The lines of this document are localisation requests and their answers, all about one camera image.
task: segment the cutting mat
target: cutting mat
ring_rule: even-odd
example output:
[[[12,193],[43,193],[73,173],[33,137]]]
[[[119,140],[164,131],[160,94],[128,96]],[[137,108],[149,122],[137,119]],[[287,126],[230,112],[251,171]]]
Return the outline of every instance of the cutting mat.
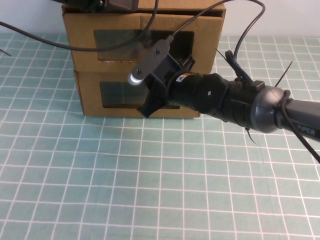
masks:
[[[68,51],[10,33],[0,48],[0,240],[320,239],[320,168],[292,133],[84,117]],[[280,87],[319,101],[318,38],[248,36],[238,55],[268,85],[292,60]],[[212,72],[235,77],[219,55]]]

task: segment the stacked cardboard boxes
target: stacked cardboard boxes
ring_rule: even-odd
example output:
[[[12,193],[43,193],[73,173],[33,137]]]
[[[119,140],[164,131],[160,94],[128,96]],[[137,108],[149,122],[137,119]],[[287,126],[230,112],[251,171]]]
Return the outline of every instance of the stacked cardboard boxes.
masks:
[[[104,52],[72,51],[74,77],[83,113],[96,117],[141,118],[137,107],[148,90],[131,86],[128,74],[159,39],[164,39],[195,14],[218,0],[160,0],[158,13],[144,38],[128,46]],[[139,0],[136,13],[82,13],[63,6],[62,15],[69,44],[82,48],[101,48],[121,44],[148,24],[154,0]],[[226,9],[219,6],[197,18],[175,36],[170,54],[177,60],[189,55],[195,59],[193,72],[212,71]],[[168,106],[151,118],[197,118],[199,113],[179,106]]]

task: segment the label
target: label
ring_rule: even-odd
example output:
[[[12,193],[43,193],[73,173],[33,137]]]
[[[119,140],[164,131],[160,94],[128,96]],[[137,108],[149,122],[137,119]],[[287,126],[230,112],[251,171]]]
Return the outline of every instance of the label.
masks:
[[[193,75],[193,73],[184,73],[181,76],[179,76],[175,81],[178,83],[181,83],[186,77]]]
[[[284,119],[282,119],[281,122],[282,122],[282,125],[290,129],[289,125],[285,122]],[[292,122],[292,124],[300,133],[310,136],[311,138],[320,139],[320,131],[318,129],[311,128],[309,126],[305,126],[296,122]]]

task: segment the cable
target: cable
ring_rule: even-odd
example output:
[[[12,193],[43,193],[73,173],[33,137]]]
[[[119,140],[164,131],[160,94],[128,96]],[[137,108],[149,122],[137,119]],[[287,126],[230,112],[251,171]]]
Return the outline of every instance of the cable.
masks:
[[[291,122],[291,120],[288,117],[288,114],[286,112],[286,103],[288,101],[289,96],[290,96],[290,91],[289,90],[285,90],[284,91],[284,97],[280,101],[280,109],[281,109],[281,114],[283,116],[283,119],[289,125],[290,129],[296,135],[296,137],[300,140],[300,142],[305,146],[305,148],[312,154],[312,156],[318,161],[318,163],[320,163],[320,156],[318,155],[318,153],[304,139],[302,134],[296,129],[296,127],[293,125],[293,123]]]
[[[185,28],[187,25],[189,25],[191,22],[193,22],[194,20],[196,20],[197,18],[199,18],[201,15],[205,14],[206,12],[224,4],[224,3],[227,3],[227,2],[232,2],[232,1],[235,1],[235,0],[222,0],[220,2],[217,2],[216,4],[213,4],[211,6],[209,6],[208,8],[204,9],[203,11],[199,12],[197,15],[195,15],[194,17],[192,17],[190,20],[188,20],[184,25],[182,25],[181,27],[179,27],[174,33],[173,33],[173,37],[178,33],[180,32],[183,28]],[[262,15],[265,13],[266,11],[266,6],[258,1],[258,0],[246,0],[246,1],[249,1],[249,2],[253,2],[253,3],[256,3],[258,5],[260,5],[262,7],[262,11],[258,14],[258,16],[255,17],[255,19],[249,24],[249,26],[244,30],[242,36],[240,37],[236,47],[235,47],[235,50],[234,50],[234,57],[235,59],[237,59],[237,55],[238,55],[238,51],[239,51],[239,48],[240,48],[240,45],[241,43],[243,42],[244,38],[246,37],[247,33],[249,32],[249,30],[253,27],[253,25],[262,17]]]
[[[29,32],[23,31],[17,27],[14,27],[14,26],[9,25],[7,23],[4,23],[2,21],[0,21],[0,26],[3,26],[3,27],[8,28],[10,30],[13,30],[13,31],[15,31],[19,34],[22,34],[28,38],[34,39],[34,40],[39,41],[41,43],[48,44],[48,45],[51,45],[51,46],[54,46],[57,48],[67,49],[67,50],[71,50],[71,51],[80,51],[80,52],[104,52],[104,51],[111,51],[111,50],[116,50],[116,49],[125,47],[127,45],[130,45],[130,44],[136,42],[140,38],[142,38],[147,33],[147,31],[150,29],[151,25],[153,24],[153,22],[156,18],[157,12],[158,12],[158,6],[159,6],[159,0],[155,0],[154,10],[153,10],[152,16],[151,16],[148,24],[146,25],[146,27],[143,29],[143,31],[138,36],[133,37],[132,39],[125,41],[125,42],[122,42],[118,45],[100,47],[100,48],[84,48],[84,47],[74,47],[74,46],[59,44],[59,43],[49,41],[49,40],[43,39],[41,37],[35,36]]]

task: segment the wall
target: wall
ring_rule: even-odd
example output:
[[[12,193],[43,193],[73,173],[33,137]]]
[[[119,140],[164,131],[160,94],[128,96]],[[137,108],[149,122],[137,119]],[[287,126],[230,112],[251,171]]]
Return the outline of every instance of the wall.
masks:
[[[266,12],[249,34],[320,37],[319,0],[261,1],[266,5]],[[2,22],[33,33],[65,32],[59,3],[50,0],[1,0],[1,2]],[[225,6],[227,15],[223,28],[224,35],[240,35],[261,9],[252,2],[240,0],[228,2]],[[0,32],[7,31],[0,27]]]

